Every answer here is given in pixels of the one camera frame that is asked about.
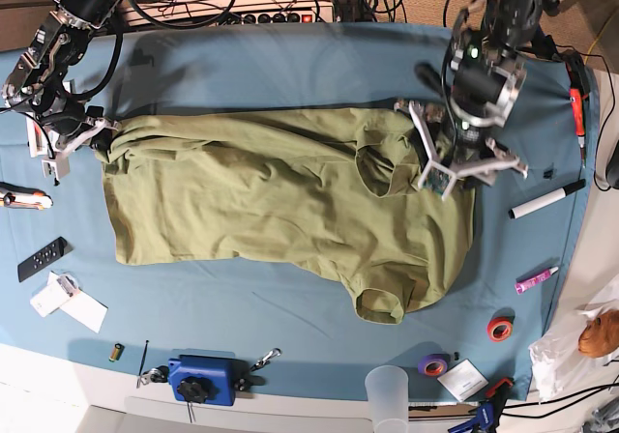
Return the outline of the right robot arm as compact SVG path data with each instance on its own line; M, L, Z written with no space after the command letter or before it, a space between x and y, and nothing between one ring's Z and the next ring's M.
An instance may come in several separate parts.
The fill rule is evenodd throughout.
M2 87L5 109L27 116L46 143L45 152L59 159L87 144L100 149L111 141L118 123L89 106L111 80L123 43L122 18L116 9L122 0L53 0L52 10L33 41L19 57ZM110 64L93 89L73 93L64 87L69 67L85 55L98 31L115 35Z

